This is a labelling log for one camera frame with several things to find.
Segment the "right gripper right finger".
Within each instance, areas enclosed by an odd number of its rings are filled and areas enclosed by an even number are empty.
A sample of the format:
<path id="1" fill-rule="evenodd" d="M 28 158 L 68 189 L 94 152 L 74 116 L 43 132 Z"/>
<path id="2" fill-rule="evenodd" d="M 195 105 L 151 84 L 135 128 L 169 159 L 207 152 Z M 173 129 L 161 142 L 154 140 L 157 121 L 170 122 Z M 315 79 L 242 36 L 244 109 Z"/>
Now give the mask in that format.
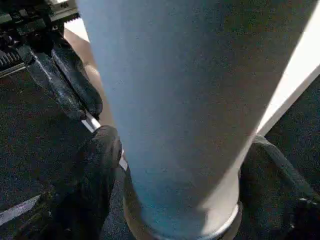
<path id="1" fill-rule="evenodd" d="M 241 240 L 318 240 L 320 195 L 263 136 L 240 169 Z"/>

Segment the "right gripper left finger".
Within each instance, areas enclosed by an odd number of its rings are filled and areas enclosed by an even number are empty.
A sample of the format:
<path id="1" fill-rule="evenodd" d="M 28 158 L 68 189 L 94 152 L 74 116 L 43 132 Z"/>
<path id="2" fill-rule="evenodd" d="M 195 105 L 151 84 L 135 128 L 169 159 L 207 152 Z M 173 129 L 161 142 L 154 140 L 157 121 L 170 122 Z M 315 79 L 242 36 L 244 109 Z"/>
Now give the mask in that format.
<path id="1" fill-rule="evenodd" d="M 47 239 L 99 239 L 121 154 L 117 130 L 109 125 L 98 128 L 84 142 L 58 184 Z"/>

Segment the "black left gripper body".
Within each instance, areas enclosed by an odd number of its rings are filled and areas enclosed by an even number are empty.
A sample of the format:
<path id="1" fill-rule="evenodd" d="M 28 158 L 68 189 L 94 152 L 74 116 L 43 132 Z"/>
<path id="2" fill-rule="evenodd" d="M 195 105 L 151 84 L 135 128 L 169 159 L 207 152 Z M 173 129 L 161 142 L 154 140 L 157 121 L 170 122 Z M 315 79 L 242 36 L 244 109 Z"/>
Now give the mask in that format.
<path id="1" fill-rule="evenodd" d="M 74 0 L 2 0 L 0 2 L 0 74 L 23 66 L 14 46 L 27 35 L 63 29 L 78 19 Z"/>

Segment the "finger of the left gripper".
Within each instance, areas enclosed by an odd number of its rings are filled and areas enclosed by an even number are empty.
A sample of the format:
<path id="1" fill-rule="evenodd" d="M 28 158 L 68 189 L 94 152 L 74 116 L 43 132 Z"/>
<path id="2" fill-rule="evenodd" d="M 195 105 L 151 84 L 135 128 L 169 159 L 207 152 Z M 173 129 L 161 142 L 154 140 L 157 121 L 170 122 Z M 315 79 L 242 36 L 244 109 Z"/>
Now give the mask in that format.
<path id="1" fill-rule="evenodd" d="M 31 53 L 29 73 L 72 120 L 84 120 L 86 111 L 54 61 L 44 53 Z"/>
<path id="2" fill-rule="evenodd" d="M 99 117 L 103 111 L 103 101 L 91 84 L 80 57 L 72 48 L 64 47 L 54 47 L 51 55 L 87 111 L 93 117 Z"/>

